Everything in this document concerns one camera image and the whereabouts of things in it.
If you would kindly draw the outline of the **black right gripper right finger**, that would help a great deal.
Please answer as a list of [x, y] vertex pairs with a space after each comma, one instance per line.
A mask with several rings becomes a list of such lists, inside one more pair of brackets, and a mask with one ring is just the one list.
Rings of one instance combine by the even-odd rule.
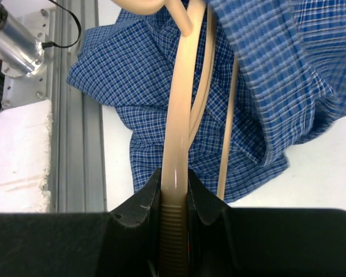
[[189, 171], [191, 276], [346, 276], [346, 211], [232, 208]]

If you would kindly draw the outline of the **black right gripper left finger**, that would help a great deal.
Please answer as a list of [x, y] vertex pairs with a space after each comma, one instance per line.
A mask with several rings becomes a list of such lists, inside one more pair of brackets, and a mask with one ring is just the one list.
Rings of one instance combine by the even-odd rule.
[[160, 177], [111, 212], [0, 214], [0, 276], [151, 276]]

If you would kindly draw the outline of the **beige plastic hanger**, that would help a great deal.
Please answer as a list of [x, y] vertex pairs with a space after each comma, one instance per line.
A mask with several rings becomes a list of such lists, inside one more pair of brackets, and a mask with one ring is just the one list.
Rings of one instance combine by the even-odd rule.
[[[166, 8], [181, 36], [176, 52], [168, 102], [160, 177], [157, 260], [151, 276], [189, 276], [189, 148], [205, 110], [212, 79], [216, 20], [204, 1], [119, 1], [132, 13], [149, 15]], [[227, 177], [231, 126], [238, 77], [232, 69], [227, 119], [216, 196], [223, 201]]]

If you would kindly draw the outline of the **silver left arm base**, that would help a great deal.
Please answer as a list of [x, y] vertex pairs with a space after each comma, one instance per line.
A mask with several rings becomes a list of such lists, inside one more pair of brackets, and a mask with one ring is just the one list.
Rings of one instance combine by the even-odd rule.
[[0, 61], [3, 109], [25, 106], [48, 96], [49, 54], [42, 44], [50, 37], [51, 12], [42, 9], [15, 18], [0, 3]]

